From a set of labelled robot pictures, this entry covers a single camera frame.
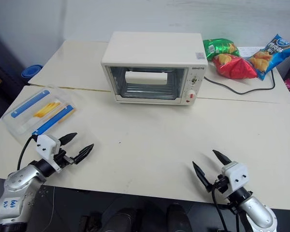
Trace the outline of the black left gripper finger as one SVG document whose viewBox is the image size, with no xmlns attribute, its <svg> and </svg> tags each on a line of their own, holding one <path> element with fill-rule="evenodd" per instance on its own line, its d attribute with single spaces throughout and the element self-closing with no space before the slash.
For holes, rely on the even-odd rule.
<svg viewBox="0 0 290 232">
<path fill-rule="evenodd" d="M 91 150 L 93 149 L 94 144 L 90 144 L 84 147 L 77 156 L 74 157 L 74 163 L 79 164 L 84 158 L 86 158 Z"/>
<path fill-rule="evenodd" d="M 69 143 L 75 136 L 77 135 L 76 132 L 73 132 L 73 133 L 69 133 L 69 134 L 66 134 L 64 136 L 62 136 L 61 138 L 59 138 L 59 141 L 60 141 L 60 145 L 63 146 L 63 145 L 66 145 L 67 143 Z"/>
</svg>

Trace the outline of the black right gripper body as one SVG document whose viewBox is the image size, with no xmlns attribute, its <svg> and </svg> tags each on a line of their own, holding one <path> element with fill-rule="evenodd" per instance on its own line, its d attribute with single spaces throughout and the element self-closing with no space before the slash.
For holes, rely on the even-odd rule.
<svg viewBox="0 0 290 232">
<path fill-rule="evenodd" d="M 226 176 L 218 175 L 217 180 L 210 184 L 208 192 L 217 189 L 221 194 L 228 190 L 229 179 Z"/>
</svg>

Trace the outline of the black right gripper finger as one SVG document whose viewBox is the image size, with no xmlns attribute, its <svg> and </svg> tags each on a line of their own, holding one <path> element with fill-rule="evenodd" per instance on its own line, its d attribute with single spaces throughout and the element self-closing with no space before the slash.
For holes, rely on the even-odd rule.
<svg viewBox="0 0 290 232">
<path fill-rule="evenodd" d="M 199 178 L 201 183 L 204 185 L 206 191 L 211 192 L 212 191 L 212 184 L 206 179 L 205 173 L 202 171 L 202 169 L 194 161 L 192 162 L 192 164 L 193 164 L 193 168 L 195 170 L 197 177 Z"/>
<path fill-rule="evenodd" d="M 216 157 L 218 158 L 218 160 L 223 165 L 228 165 L 228 164 L 230 164 L 232 162 L 227 156 L 223 155 L 221 152 L 219 152 L 217 150 L 213 150 L 213 152 L 216 155 Z"/>
</svg>

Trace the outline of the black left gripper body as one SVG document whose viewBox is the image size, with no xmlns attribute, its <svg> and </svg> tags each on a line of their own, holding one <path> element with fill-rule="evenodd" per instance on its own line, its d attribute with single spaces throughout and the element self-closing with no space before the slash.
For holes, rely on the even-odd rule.
<svg viewBox="0 0 290 232">
<path fill-rule="evenodd" d="M 55 163 L 61 168 L 65 168 L 67 165 L 74 164 L 74 158 L 66 156 L 66 151 L 59 149 L 58 153 L 54 155 Z"/>
</svg>

